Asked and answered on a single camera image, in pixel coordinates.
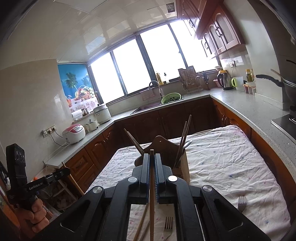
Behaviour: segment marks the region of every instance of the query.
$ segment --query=wooden utensil holder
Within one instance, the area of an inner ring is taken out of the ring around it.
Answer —
[[[152,143],[144,149],[144,153],[149,154],[151,149],[154,150],[154,153],[159,153],[162,164],[169,166],[172,169],[173,175],[184,179],[189,184],[189,168],[185,149],[182,150],[182,155],[179,159],[177,168],[173,168],[178,148],[179,145],[168,141],[162,136],[156,136]],[[140,156],[135,160],[135,166],[137,167],[142,164],[143,156]]]

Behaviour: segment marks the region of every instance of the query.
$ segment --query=finger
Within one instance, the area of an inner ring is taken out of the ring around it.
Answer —
[[[41,199],[37,198],[36,201],[32,205],[32,211],[37,212],[42,209],[43,202]]]
[[[31,211],[23,209],[23,208],[16,208],[15,215],[18,220],[23,220],[23,219],[32,220],[32,219],[34,219],[34,214]]]
[[[34,219],[31,220],[31,223],[39,223],[46,215],[46,210],[42,208],[41,210],[34,213]]]
[[[37,223],[35,226],[32,227],[32,230],[35,233],[38,233],[42,229],[44,229],[47,225],[49,225],[48,219],[47,218],[43,218],[39,223]]]

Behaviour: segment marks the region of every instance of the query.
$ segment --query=metal fork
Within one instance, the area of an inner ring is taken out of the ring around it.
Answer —
[[[163,230],[163,241],[166,241],[173,232],[173,217],[165,218],[165,229]]]
[[[242,213],[247,205],[247,199],[245,196],[239,196],[237,209]]]

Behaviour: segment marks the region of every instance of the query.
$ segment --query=window frame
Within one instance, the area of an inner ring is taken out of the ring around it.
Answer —
[[[95,78],[94,78],[94,74],[93,74],[93,71],[92,71],[92,68],[91,68],[91,64],[94,63],[97,59],[99,59],[99,58],[102,57],[103,55],[108,54],[108,53],[111,55],[111,58],[112,58],[112,61],[113,61],[114,67],[115,67],[116,72],[117,72],[117,76],[118,76],[119,82],[120,82],[120,84],[121,84],[121,87],[122,87],[122,90],[123,90],[123,93],[124,93],[124,96],[119,97],[119,98],[117,98],[117,99],[115,99],[115,100],[113,100],[113,101],[110,101],[110,102],[106,103],[107,106],[110,105],[110,104],[113,104],[113,103],[115,103],[115,102],[118,102],[118,101],[120,101],[120,100],[123,100],[123,99],[125,99],[125,98],[127,98],[127,97],[130,97],[130,96],[132,96],[132,95],[138,94],[138,93],[140,93],[140,92],[142,92],[142,91],[148,90],[149,87],[147,86],[147,87],[145,87],[145,88],[143,88],[143,89],[140,89],[140,90],[134,91],[134,92],[132,92],[132,93],[128,93],[128,92],[127,92],[127,89],[126,89],[126,87],[125,87],[124,81],[123,81],[123,79],[122,79],[122,76],[121,76],[121,74],[120,74],[120,70],[119,70],[119,67],[118,67],[118,65],[117,65],[116,58],[115,58],[115,56],[114,56],[114,52],[113,52],[114,49],[116,49],[117,47],[119,47],[119,46],[121,46],[121,45],[123,45],[123,44],[125,44],[125,43],[127,43],[127,42],[129,42],[129,41],[131,41],[131,40],[133,40],[133,39],[136,39],[136,42],[137,42],[138,47],[139,47],[139,49],[140,49],[140,52],[141,52],[141,54],[142,54],[142,57],[143,57],[143,60],[144,60],[145,65],[146,65],[146,68],[147,68],[147,70],[148,70],[148,73],[149,73],[149,76],[150,76],[151,81],[152,81],[152,80],[157,81],[156,74],[155,74],[155,71],[154,71],[154,69],[153,69],[152,63],[151,63],[151,61],[150,61],[149,55],[148,55],[148,53],[147,53],[146,47],[145,47],[145,45],[144,45],[144,43],[143,43],[143,40],[142,40],[142,38],[141,38],[141,36],[140,36],[141,33],[144,33],[144,32],[146,32],[146,31],[148,31],[148,30],[150,30],[150,29],[154,29],[154,28],[157,28],[157,27],[160,27],[160,26],[163,26],[163,25],[168,25],[168,27],[169,27],[169,29],[170,29],[170,31],[171,31],[173,37],[174,37],[174,40],[175,40],[175,42],[176,42],[176,44],[177,44],[177,46],[178,46],[179,53],[180,53],[181,56],[182,56],[182,59],[183,59],[184,65],[185,65],[186,68],[188,68],[188,65],[187,65],[187,62],[186,62],[185,56],[184,56],[184,54],[183,54],[183,51],[182,51],[182,49],[181,49],[181,46],[180,46],[180,44],[179,44],[179,42],[178,42],[178,40],[177,40],[177,37],[176,37],[176,35],[175,35],[175,33],[174,33],[174,31],[173,31],[171,25],[170,25],[170,23],[175,22],[175,21],[179,21],[179,20],[180,20],[180,19],[177,19],[177,18],[175,18],[175,19],[171,19],[171,20],[169,20],[169,21],[164,21],[164,22],[158,23],[158,24],[156,24],[156,25],[150,26],[150,27],[148,27],[148,28],[146,28],[146,29],[143,29],[143,30],[140,30],[140,31],[138,31],[138,32],[135,32],[134,34],[132,34],[132,35],[130,35],[130,36],[127,36],[127,37],[125,37],[124,39],[122,39],[121,41],[119,41],[119,42],[113,44],[113,45],[110,46],[109,48],[106,48],[105,50],[101,51],[99,54],[93,56],[88,62],[84,63],[84,64],[86,64],[86,68],[87,68],[87,71],[88,71],[88,73],[89,73],[91,83],[92,83],[92,85],[93,85],[93,87],[94,87],[94,90],[96,91],[96,95],[97,95],[97,99],[98,99],[99,104],[103,104],[104,102],[103,102],[103,99],[102,99],[102,97],[101,97],[101,94],[100,94],[100,91],[99,91],[99,89],[98,89],[98,86],[97,86],[97,84],[96,84],[96,81],[95,81]],[[218,56],[216,56],[216,60],[217,60],[217,62],[218,62],[218,65],[221,66],[220,59],[218,58]],[[215,71],[216,71],[215,69],[210,69],[210,70],[207,70],[206,73],[207,73],[207,74],[208,74],[208,73],[213,73],[213,72],[215,72]],[[157,84],[156,84],[155,82],[152,82],[152,87],[157,87]]]

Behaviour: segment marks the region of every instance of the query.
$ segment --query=gas stove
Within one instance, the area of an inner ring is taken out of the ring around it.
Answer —
[[[271,121],[296,144],[296,106],[290,106],[290,113]]]

